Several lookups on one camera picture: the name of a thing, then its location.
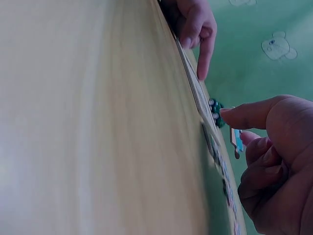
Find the hand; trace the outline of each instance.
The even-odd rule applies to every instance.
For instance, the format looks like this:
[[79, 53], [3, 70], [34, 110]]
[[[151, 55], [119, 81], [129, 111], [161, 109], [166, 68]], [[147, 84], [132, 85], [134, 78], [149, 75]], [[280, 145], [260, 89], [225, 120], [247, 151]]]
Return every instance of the hand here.
[[247, 170], [238, 194], [258, 232], [313, 232], [313, 102], [290, 95], [221, 110], [236, 129], [266, 129], [268, 138], [243, 132]]
[[185, 49], [200, 44], [197, 75], [207, 76], [213, 54], [217, 25], [207, 0], [161, 0], [169, 23]]

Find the finger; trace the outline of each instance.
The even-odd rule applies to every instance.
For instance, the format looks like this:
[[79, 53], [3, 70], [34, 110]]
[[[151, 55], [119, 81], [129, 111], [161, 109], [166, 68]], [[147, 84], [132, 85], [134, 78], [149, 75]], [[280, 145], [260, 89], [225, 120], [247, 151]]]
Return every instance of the finger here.
[[203, 81], [209, 71], [210, 62], [213, 55], [215, 43], [215, 33], [206, 38], [202, 38], [200, 43], [200, 53], [198, 59], [197, 75], [200, 81]]
[[205, 19], [206, 14], [201, 8], [196, 5], [190, 8], [180, 35], [180, 43], [184, 48], [190, 49], [193, 41], [199, 37]]
[[246, 164], [250, 166], [257, 161], [261, 156], [266, 154], [269, 148], [272, 146], [272, 142], [269, 138], [258, 138], [252, 140], [246, 146]]
[[261, 201], [263, 190], [277, 184], [282, 177], [282, 172], [280, 165], [251, 167], [245, 172], [246, 176], [238, 187], [238, 195], [250, 217]]
[[261, 138], [259, 135], [251, 131], [244, 131], [240, 134], [240, 139], [243, 141], [245, 146], [247, 146], [251, 141], [259, 138]]
[[223, 120], [236, 129], [265, 129], [268, 113], [278, 102], [291, 98], [291, 95], [279, 95], [271, 99], [243, 104], [234, 109], [221, 110]]

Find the wood grain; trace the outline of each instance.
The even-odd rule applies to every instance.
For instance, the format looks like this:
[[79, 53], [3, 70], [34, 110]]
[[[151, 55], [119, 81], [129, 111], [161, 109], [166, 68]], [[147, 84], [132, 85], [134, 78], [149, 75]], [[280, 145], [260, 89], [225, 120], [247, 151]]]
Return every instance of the wood grain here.
[[0, 11], [3, 234], [205, 234], [208, 151], [157, 2]]

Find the knuckle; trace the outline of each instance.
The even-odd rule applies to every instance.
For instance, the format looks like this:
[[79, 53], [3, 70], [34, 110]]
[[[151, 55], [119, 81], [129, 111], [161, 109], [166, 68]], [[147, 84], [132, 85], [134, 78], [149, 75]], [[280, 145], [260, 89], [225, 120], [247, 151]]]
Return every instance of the knuckle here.
[[283, 99], [288, 99], [288, 98], [295, 98], [295, 96], [290, 95], [290, 94], [281, 94], [275, 97], [275, 99], [278, 99], [278, 100], [283, 100]]
[[194, 37], [196, 37], [200, 31], [201, 31], [202, 25], [199, 23], [193, 22], [193, 24], [190, 25], [189, 31], [191, 34], [193, 34]]

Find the green fabric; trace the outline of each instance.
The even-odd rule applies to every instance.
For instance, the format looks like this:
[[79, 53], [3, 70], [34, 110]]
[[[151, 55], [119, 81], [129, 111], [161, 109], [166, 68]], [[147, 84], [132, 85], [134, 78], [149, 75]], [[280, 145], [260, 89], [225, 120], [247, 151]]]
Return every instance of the green fabric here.
[[[218, 25], [206, 80], [211, 97], [226, 107], [278, 94], [313, 99], [312, 0], [209, 2]], [[263, 51], [262, 43], [268, 55]], [[195, 49], [195, 54], [199, 54], [199, 49]], [[245, 158], [235, 160], [227, 127], [223, 128], [223, 134], [239, 184], [246, 168]], [[257, 234], [245, 216], [247, 234]]]

